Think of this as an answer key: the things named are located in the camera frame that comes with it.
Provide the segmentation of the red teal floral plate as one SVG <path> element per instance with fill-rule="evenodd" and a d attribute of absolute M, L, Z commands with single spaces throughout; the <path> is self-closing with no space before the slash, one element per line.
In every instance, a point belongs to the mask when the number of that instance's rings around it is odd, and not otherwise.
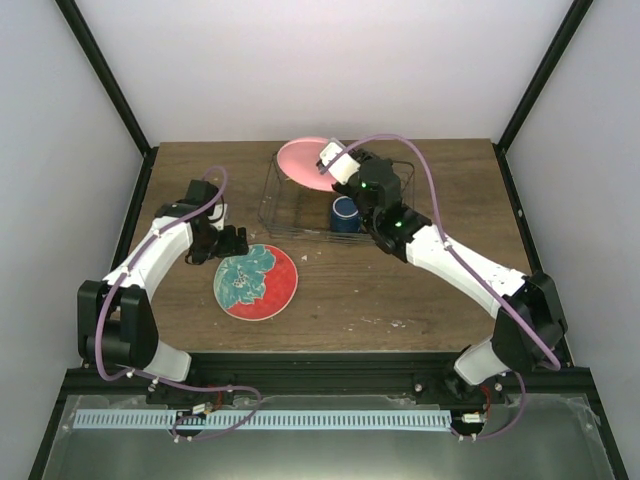
<path fill-rule="evenodd" d="M 231 317 L 258 322 L 281 313 L 292 301 L 298 283 L 298 269 L 282 249 L 254 244 L 246 255 L 220 262 L 213 293 Z"/>

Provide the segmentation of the pink red plate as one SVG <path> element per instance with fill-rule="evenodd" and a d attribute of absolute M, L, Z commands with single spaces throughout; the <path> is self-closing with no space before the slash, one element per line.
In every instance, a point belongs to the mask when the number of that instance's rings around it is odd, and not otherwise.
<path fill-rule="evenodd" d="M 317 162 L 329 143 L 323 137 L 301 137 L 285 143 L 276 154 L 282 173 L 296 184 L 311 190 L 332 192 L 336 180 L 331 174 L 321 174 Z"/>

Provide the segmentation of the dark blue mug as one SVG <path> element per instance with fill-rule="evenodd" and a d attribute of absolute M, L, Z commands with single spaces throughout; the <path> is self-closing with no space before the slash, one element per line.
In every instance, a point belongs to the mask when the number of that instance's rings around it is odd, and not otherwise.
<path fill-rule="evenodd" d="M 330 231 L 334 233 L 357 234 L 361 229 L 361 216 L 353 202 L 347 196 L 336 198 L 330 210 Z"/>

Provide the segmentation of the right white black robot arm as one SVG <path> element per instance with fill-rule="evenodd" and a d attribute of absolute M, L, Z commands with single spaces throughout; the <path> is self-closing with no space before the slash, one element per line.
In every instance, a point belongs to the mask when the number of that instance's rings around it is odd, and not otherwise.
<path fill-rule="evenodd" d="M 492 335 L 465 348 L 444 373 L 451 400 L 468 402 L 483 382 L 506 372 L 560 370 L 554 349 L 567 324 L 550 276 L 502 266 L 442 233 L 403 201 L 389 160 L 344 155 L 318 164 L 334 178 L 334 190 L 355 203 L 362 228 L 382 251 L 449 283 L 494 319 Z"/>

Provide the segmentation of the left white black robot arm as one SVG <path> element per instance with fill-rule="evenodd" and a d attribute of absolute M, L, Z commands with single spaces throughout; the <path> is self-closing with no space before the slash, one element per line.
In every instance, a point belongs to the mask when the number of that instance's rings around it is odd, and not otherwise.
<path fill-rule="evenodd" d="M 190 370 L 191 355 L 160 339 L 151 300 L 179 259 L 201 265 L 248 253 L 246 230 L 225 223 L 224 189 L 205 179 L 191 181 L 182 199 L 156 211 L 148 232 L 121 264 L 80 286 L 77 341 L 83 360 L 169 380 L 170 393 L 184 404 L 203 395 L 205 381 Z"/>

